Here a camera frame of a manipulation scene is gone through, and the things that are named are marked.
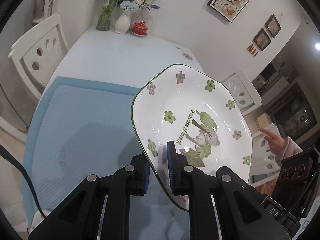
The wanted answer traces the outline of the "pink sleeve forearm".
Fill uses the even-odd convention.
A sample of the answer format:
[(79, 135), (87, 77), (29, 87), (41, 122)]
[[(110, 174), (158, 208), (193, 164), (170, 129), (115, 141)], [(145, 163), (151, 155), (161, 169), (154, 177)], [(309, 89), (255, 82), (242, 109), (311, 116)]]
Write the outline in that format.
[(284, 159), (302, 153), (303, 150), (290, 138), (282, 139), (280, 150), (276, 153), (276, 163), (281, 167), (281, 162)]

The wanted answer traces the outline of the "person's right hand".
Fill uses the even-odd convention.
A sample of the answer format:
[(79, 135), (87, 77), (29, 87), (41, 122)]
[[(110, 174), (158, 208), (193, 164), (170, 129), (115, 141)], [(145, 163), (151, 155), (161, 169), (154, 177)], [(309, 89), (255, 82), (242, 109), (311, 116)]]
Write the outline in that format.
[(286, 141), (277, 133), (274, 133), (268, 129), (261, 128), (260, 131), (264, 133), (265, 140), (268, 142), (270, 151), (276, 155), (279, 155), (285, 148)]

